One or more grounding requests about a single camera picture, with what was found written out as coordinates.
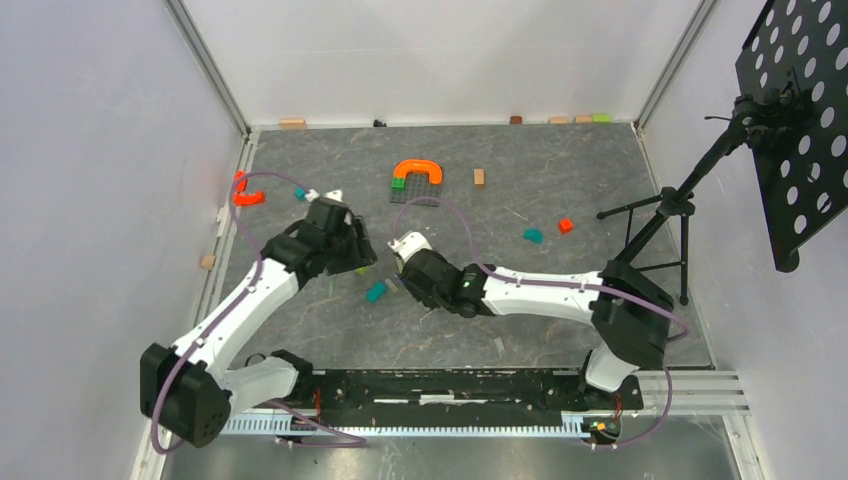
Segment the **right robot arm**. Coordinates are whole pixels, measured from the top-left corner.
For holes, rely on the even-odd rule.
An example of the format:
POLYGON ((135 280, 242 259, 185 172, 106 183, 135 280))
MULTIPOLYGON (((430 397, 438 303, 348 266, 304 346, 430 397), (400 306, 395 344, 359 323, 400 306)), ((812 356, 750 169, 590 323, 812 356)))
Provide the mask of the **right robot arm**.
POLYGON ((591 408, 612 401, 626 377, 663 366, 673 300, 628 264, 609 261, 600 271, 541 274, 502 266, 458 268, 430 248, 396 252, 407 291, 430 309, 463 318, 536 315, 593 327, 601 338, 577 382, 591 408))

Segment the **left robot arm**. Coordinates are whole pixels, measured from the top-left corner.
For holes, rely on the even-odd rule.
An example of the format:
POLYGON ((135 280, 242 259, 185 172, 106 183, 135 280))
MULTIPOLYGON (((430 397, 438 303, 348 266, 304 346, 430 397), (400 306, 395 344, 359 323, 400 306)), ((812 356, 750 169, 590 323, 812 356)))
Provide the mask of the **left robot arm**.
POLYGON ((377 260, 362 217, 342 193, 309 193, 305 217, 269 239, 244 279, 198 326, 140 358, 140 410, 154 426, 202 448, 234 415, 270 400, 306 405, 309 362, 285 352, 234 369, 235 356, 272 313, 306 284, 377 260))

